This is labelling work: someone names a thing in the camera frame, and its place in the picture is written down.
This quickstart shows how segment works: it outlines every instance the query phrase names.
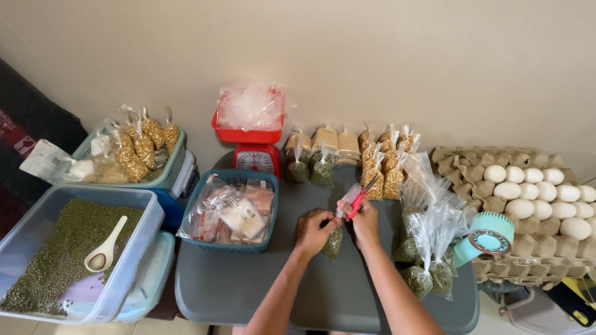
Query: red scissors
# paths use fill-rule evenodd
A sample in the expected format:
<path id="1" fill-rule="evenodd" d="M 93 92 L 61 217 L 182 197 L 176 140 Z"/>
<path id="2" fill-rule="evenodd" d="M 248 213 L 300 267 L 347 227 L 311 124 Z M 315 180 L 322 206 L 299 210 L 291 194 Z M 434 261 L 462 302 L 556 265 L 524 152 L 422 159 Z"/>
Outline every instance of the red scissors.
<path id="1" fill-rule="evenodd" d="M 358 196 L 356 197 L 356 200 L 354 200 L 354 202 L 352 203 L 352 213 L 350 213 L 347 217 L 350 219 L 353 219 L 354 216 L 356 215 L 356 213 L 358 212 L 358 209 L 360 208 L 360 202 L 362 201 L 362 199 L 366 196 L 366 194 L 369 192 L 369 190 L 371 189 L 371 187 L 373 187 L 374 183 L 377 182 L 378 179 L 378 175 L 376 175 L 371 182 L 368 183 L 368 185 L 362 189 L 362 191 L 360 191 L 360 193 L 358 194 Z"/>

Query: white plastic spoon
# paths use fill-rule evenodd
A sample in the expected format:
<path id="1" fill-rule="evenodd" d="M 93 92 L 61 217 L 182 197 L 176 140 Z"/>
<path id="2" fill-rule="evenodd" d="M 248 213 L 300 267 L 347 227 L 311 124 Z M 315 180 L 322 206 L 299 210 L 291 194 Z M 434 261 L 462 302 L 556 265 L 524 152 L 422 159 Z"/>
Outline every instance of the white plastic spoon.
<path id="1" fill-rule="evenodd" d="M 114 245 L 116 244 L 116 239 L 118 238 L 122 227 L 124 227 L 126 220 L 128 220 L 128 217 L 123 215 L 105 242 L 103 242 L 97 249 L 90 252 L 87 258 L 85 258 L 85 266 L 87 267 L 87 270 L 91 272 L 101 272 L 109 268 L 112 262 L 114 262 Z"/>

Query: blue basket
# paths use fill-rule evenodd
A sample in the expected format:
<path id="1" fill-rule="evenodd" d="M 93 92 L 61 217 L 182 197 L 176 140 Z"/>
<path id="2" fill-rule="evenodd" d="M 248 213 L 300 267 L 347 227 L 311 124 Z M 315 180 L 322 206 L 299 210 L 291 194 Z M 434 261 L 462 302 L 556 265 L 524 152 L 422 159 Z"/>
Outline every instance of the blue basket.
<path id="1" fill-rule="evenodd" d="M 109 135 L 110 133 L 104 128 L 103 129 L 104 135 Z M 123 187 L 123 188 L 159 188 L 160 190 L 165 190 L 169 192 L 174 186 L 174 182 L 176 182 L 176 178 L 178 178 L 178 173 L 180 173 L 180 169 L 182 168 L 182 164 L 184 163 L 184 157 L 186 156 L 186 150 L 184 150 L 184 137 L 186 134 L 180 128 L 180 136 L 178 137 L 178 142 L 176 142 L 176 146 L 170 155 L 170 159 L 167 160 L 166 166 L 163 168 L 162 174 L 157 177 L 155 180 L 150 182 L 128 182 L 124 184 L 117 184 L 117 183 L 88 183 L 88 182 L 72 182 L 72 181 L 64 181 L 65 184 L 79 184 L 79 185 L 94 185 L 94 186 L 106 186 L 106 187 Z M 72 154 L 72 157 L 76 160 L 85 159 L 91 155 L 91 140 L 95 138 L 95 132 L 91 132 L 89 136 L 81 143 L 79 148 Z M 66 173 L 70 170 L 70 163 L 66 163 L 62 168 L 61 172 Z"/>
<path id="2" fill-rule="evenodd" d="M 275 223 L 275 216 L 277 215 L 277 206 L 280 200 L 279 194 L 279 181 L 275 175 L 271 173 L 261 172 L 261 171 L 252 171 L 252 170 L 242 170 L 242 169 L 214 169 L 207 171 L 201 177 L 201 180 L 198 182 L 197 187 L 194 188 L 193 193 L 191 194 L 190 198 L 188 199 L 188 205 L 186 210 L 184 211 L 184 217 L 186 218 L 188 212 L 191 211 L 193 208 L 194 200 L 197 195 L 201 192 L 203 187 L 205 186 L 205 182 L 207 181 L 207 177 L 213 173 L 218 174 L 218 179 L 221 179 L 228 184 L 245 184 L 247 179 L 259 179 L 268 181 L 271 183 L 273 187 L 273 191 L 275 192 L 275 199 L 273 202 L 273 212 L 271 213 L 271 225 L 269 226 L 269 233 L 265 237 L 265 240 L 259 244 L 242 244 L 242 245 L 233 245 L 233 244 L 215 244 L 215 243 L 207 243 L 207 242 L 200 242 L 191 240 L 190 238 L 182 239 L 188 243 L 196 244 L 201 246 L 203 249 L 211 249 L 211 250 L 223 250 L 223 251 L 230 251 L 230 252 L 246 252 L 246 253 L 262 253 L 267 249 L 267 244 L 269 244 L 269 239 L 271 239 L 271 233 L 273 232 L 273 226 Z"/>

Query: egg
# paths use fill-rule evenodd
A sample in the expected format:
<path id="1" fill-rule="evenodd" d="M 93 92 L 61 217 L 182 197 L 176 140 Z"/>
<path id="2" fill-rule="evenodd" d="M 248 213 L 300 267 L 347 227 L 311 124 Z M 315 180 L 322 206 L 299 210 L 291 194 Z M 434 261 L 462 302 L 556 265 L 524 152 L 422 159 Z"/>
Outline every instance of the egg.
<path id="1" fill-rule="evenodd" d="M 573 203 L 579 199 L 579 189 L 572 185 L 557 186 L 557 199 Z"/>
<path id="2" fill-rule="evenodd" d="M 546 220 L 551 217 L 552 207 L 549 203 L 543 200 L 534 200 L 532 204 L 534 205 L 534 215 L 539 220 Z"/>
<path id="3" fill-rule="evenodd" d="M 578 211 L 575 206 L 570 203 L 552 203 L 552 216 L 557 219 L 567 219 L 575 216 Z"/>
<path id="4" fill-rule="evenodd" d="M 549 203 L 557 197 L 557 188 L 547 181 L 537 182 L 536 187 L 538 187 L 538 200 Z"/>
<path id="5" fill-rule="evenodd" d="M 587 219 L 594 216 L 594 209 L 592 206 L 581 202 L 572 203 L 572 205 L 574 205 L 576 209 L 574 217 L 579 219 Z"/>
<path id="6" fill-rule="evenodd" d="M 507 200 L 517 199 L 521 192 L 522 189 L 520 186 L 510 181 L 500 183 L 493 190 L 493 194 L 495 196 L 501 196 Z"/>
<path id="7" fill-rule="evenodd" d="M 521 184 L 524 178 L 523 170 L 517 166 L 510 166 L 505 169 L 505 180 Z"/>
<path id="8" fill-rule="evenodd" d="M 495 183 L 505 180 L 505 176 L 507 176 L 507 173 L 501 165 L 491 165 L 484 172 L 484 179 Z"/>
<path id="9" fill-rule="evenodd" d="M 586 219 L 586 222 L 590 224 L 592 228 L 592 232 L 590 232 L 590 237 L 596 237 L 596 218 L 589 218 Z"/>
<path id="10" fill-rule="evenodd" d="M 542 179 L 544 178 L 542 171 L 540 171 L 539 169 L 535 169 L 533 167 L 530 167 L 529 169 L 525 169 L 523 171 L 523 174 L 524 174 L 524 180 L 526 182 L 529 182 L 530 184 L 535 184 L 539 181 L 542 181 Z"/>
<path id="11" fill-rule="evenodd" d="M 542 170 L 542 175 L 544 176 L 544 181 L 547 181 L 555 186 L 563 182 L 565 175 L 559 169 L 545 169 Z"/>
<path id="12" fill-rule="evenodd" d="M 520 185 L 519 197 L 526 200 L 534 200 L 538 197 L 538 187 L 534 184 L 528 184 L 527 182 Z"/>
<path id="13" fill-rule="evenodd" d="M 530 200 L 515 199 L 505 206 L 505 213 L 513 214 L 520 219 L 526 219 L 534 214 L 534 204 Z"/>
<path id="14" fill-rule="evenodd" d="M 593 203 L 596 200 L 596 188 L 587 185 L 580 185 L 578 186 L 578 190 L 579 198 L 582 199 L 582 201 Z"/>
<path id="15" fill-rule="evenodd" d="M 592 226 L 586 220 L 578 218 L 565 219 L 559 229 L 561 235 L 571 236 L 578 240 L 585 240 L 592 234 Z"/>

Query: gray table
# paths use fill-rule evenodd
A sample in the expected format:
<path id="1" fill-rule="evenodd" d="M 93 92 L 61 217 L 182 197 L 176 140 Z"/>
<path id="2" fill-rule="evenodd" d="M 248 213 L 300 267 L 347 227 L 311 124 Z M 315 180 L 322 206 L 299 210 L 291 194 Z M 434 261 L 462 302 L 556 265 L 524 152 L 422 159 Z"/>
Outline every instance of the gray table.
<path id="1" fill-rule="evenodd" d="M 232 166 L 227 154 L 216 168 Z M 317 207 L 335 212 L 336 201 L 359 178 L 359 170 L 336 166 L 334 188 L 313 184 L 280 184 L 280 204 L 271 242 L 265 253 L 243 254 L 204 250 L 182 243 L 176 267 L 176 301 L 189 320 L 215 325 L 247 324 L 294 247 L 299 216 Z M 378 230 L 389 254 L 399 241 L 398 201 L 374 201 Z M 339 260 L 316 255 L 300 282 L 290 321 L 307 329 L 389 334 L 383 308 L 366 264 L 344 226 Z M 454 301 L 429 294 L 423 303 L 448 334 L 467 334 L 478 322 L 479 300 L 471 264 L 459 269 Z"/>

